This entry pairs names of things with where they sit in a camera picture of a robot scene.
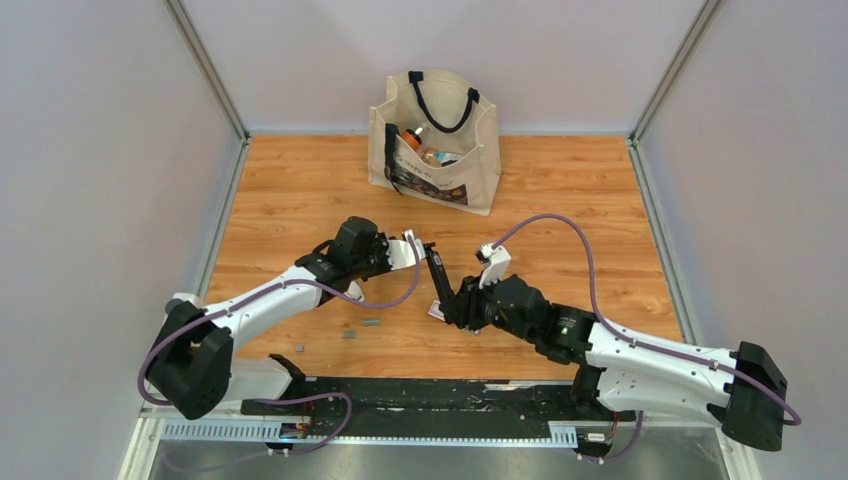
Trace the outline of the white stapler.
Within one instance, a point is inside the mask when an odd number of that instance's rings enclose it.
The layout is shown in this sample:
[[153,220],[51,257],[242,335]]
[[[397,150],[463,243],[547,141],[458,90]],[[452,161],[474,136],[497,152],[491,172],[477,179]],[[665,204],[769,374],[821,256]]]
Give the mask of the white stapler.
[[345,292],[345,296],[354,302],[362,302],[365,300],[365,295],[358,282],[351,282]]

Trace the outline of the beige canvas tote bag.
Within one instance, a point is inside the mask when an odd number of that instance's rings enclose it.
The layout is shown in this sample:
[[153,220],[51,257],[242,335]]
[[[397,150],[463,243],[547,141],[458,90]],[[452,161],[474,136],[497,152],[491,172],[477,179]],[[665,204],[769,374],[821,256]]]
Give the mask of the beige canvas tote bag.
[[[423,127],[413,151],[401,138]],[[464,154],[433,168],[420,158],[426,147]],[[386,99],[369,112],[368,182],[440,205],[487,216],[501,177],[496,105],[462,76],[429,69],[387,78]]]

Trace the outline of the orange capped bottle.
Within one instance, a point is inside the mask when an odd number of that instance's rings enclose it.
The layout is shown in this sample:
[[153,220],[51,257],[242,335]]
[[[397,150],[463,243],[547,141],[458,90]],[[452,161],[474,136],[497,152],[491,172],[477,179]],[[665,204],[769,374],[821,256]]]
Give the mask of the orange capped bottle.
[[424,128],[406,129],[401,133],[401,138],[415,152],[419,152],[423,145],[422,133]]

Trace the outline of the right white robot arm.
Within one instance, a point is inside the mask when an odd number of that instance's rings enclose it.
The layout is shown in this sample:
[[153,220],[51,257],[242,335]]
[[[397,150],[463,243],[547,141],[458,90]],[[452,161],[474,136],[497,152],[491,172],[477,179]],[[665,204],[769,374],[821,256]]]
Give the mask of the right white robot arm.
[[516,275],[487,286],[466,277],[441,310],[460,329],[493,326],[552,362],[577,365],[570,403],[583,418],[606,409],[663,413],[716,426],[751,448],[782,448],[788,382],[760,345],[708,348],[602,324]]

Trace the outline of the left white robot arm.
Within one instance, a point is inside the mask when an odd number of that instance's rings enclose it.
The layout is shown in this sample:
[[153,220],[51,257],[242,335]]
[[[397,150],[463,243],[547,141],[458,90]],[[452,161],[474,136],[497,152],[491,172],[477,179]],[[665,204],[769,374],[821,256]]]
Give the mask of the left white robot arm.
[[393,271],[419,269],[425,254],[412,231],[395,238],[370,220],[350,217],[336,236],[297,259],[281,274],[234,298],[205,304],[175,295],[137,377],[142,397],[196,420],[219,404],[268,401],[294,414],[306,389],[279,360],[244,360],[237,352],[282,321],[334,298],[367,307],[359,286]]

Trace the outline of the packaged items in bag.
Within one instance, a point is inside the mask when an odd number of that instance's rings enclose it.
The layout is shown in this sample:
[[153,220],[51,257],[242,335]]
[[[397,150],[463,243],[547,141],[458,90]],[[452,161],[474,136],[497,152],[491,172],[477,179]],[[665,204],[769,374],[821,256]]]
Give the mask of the packaged items in bag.
[[433,168],[453,165],[462,160],[463,157],[464,154],[443,151],[435,147],[426,147],[420,152],[422,161]]

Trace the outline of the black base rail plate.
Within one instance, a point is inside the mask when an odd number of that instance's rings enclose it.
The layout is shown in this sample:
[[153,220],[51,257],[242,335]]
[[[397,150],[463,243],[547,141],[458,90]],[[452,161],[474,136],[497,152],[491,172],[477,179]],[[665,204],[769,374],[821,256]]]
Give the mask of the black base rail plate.
[[613,414],[571,397],[568,381],[506,381],[412,378],[308,377],[284,396],[309,397],[305,405],[242,403],[243,415],[292,416],[310,420],[310,433],[325,435],[344,419],[346,404],[321,399],[342,392],[353,404],[343,435],[383,438],[541,439],[552,421],[606,430],[628,425],[633,412]]

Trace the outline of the staple box with staples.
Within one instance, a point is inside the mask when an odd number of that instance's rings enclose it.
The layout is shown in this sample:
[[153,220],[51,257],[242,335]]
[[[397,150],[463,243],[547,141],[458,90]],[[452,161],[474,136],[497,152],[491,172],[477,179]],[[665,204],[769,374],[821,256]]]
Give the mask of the staple box with staples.
[[429,307],[427,314],[430,317],[435,318],[435,319],[447,324],[446,317],[444,316],[443,312],[441,311],[441,302],[440,301],[434,300],[432,302],[431,306]]

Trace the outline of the black stapler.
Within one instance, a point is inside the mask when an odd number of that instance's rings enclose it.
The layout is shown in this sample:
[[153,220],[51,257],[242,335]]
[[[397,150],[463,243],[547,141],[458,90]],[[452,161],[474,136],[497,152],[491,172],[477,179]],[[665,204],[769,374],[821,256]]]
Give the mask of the black stapler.
[[428,269],[438,297],[439,311],[444,321],[452,324],[453,314],[451,313],[451,308],[454,305],[456,297],[455,291],[450,285],[444,262],[440,254],[435,250],[435,243],[426,243],[423,247]]

